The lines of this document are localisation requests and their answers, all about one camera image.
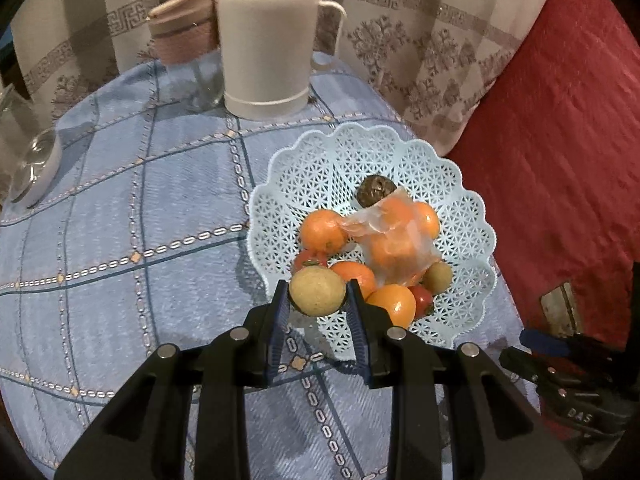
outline metal screw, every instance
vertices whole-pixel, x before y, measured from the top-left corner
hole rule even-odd
[[[386,331],[386,335],[396,341],[402,341],[406,336],[406,330],[399,326],[393,326]]]
[[[162,345],[158,350],[158,357],[161,359],[168,359],[169,357],[173,357],[175,355],[175,346],[174,345]]]
[[[234,341],[244,341],[249,337],[249,331],[244,326],[236,326],[229,335]]]
[[[475,345],[473,343],[464,343],[460,347],[460,349],[462,350],[462,353],[467,357],[477,357],[480,355],[480,349],[478,348],[478,345]]]

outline beige curtain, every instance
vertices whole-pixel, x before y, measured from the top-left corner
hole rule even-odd
[[[59,117],[89,92],[154,56],[146,13],[165,0],[27,0],[12,22],[32,94]],[[340,57],[440,154],[526,37],[545,0],[337,0]],[[319,16],[332,49],[337,16]]]

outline white thermos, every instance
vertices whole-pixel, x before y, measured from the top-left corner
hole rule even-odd
[[[318,7],[340,12],[334,57],[312,60]],[[248,120],[293,114],[308,101],[311,69],[335,62],[346,13],[324,0],[218,0],[225,106]]]

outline fruit basket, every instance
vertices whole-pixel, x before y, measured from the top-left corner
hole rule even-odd
[[[344,216],[361,209],[355,191],[373,173],[388,176],[414,200],[429,203],[440,218],[434,244],[453,268],[453,282],[434,298],[434,313],[414,321],[409,330],[430,344],[452,348],[456,336],[484,317],[484,300],[496,282],[488,262],[496,238],[484,219],[482,198],[462,187],[460,168],[423,140],[403,141],[385,125],[345,123],[331,135],[305,132],[293,146],[276,152],[266,183],[255,187],[250,199],[251,261],[271,297],[278,280],[290,279],[290,264],[300,250],[298,230],[306,216],[320,208]],[[362,261],[362,252],[350,244],[329,263],[336,260]],[[334,358],[354,359],[346,314],[314,319]]]

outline red fabric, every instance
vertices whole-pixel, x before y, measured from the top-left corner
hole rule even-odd
[[[571,281],[585,332],[622,345],[640,260],[640,54],[610,0],[547,0],[450,158],[486,202],[524,325]]]

